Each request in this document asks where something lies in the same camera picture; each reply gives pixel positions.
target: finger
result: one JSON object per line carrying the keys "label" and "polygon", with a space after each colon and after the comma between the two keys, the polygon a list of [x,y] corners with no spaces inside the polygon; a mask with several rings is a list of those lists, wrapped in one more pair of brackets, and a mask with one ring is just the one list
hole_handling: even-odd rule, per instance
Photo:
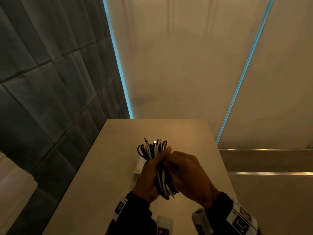
{"label": "finger", "polygon": [[165,167],[166,170],[168,170],[172,178],[178,177],[179,175],[178,171],[176,171],[170,163],[163,162],[163,166]]}
{"label": "finger", "polygon": [[157,165],[162,162],[172,151],[171,146],[167,146],[162,152],[160,152],[155,158],[151,159],[149,162],[153,165]]}
{"label": "finger", "polygon": [[190,154],[187,154],[187,153],[183,153],[183,152],[179,152],[179,151],[174,151],[172,152],[173,154],[176,154],[178,156],[182,156],[184,158],[190,158],[192,159],[194,157],[194,155],[190,155]]}
{"label": "finger", "polygon": [[178,156],[173,153],[168,155],[168,157],[166,158],[166,162],[172,162],[176,164],[179,168],[185,164],[185,160],[186,159],[184,157]]}

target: black cable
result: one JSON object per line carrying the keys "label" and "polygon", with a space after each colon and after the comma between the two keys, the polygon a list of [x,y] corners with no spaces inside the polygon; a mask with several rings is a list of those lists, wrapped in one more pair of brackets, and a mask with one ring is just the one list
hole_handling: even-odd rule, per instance
{"label": "black cable", "polygon": [[[141,144],[137,148],[138,154],[149,161],[150,159],[155,158],[160,152],[162,152],[166,146],[167,141],[162,141],[158,139],[157,141],[154,141],[153,144],[150,144],[146,138],[145,138],[145,144]],[[155,178],[155,186],[157,187],[157,190],[159,194],[169,200],[170,196],[173,196],[179,192],[178,189],[175,188],[175,186],[172,183],[172,177],[170,173],[163,167],[163,165],[160,163],[157,166],[158,173]]]}

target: table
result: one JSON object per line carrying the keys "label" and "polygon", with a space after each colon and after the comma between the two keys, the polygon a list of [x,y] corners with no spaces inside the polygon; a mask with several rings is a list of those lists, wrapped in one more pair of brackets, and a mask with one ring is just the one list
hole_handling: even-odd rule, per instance
{"label": "table", "polygon": [[[104,235],[120,198],[135,184],[137,146],[144,137],[167,140],[173,150],[197,156],[217,189],[237,200],[206,120],[108,119],[43,235]],[[155,220],[158,215],[173,219],[173,235],[196,235],[191,214],[199,207],[178,193],[169,201],[159,196],[150,210]]]}

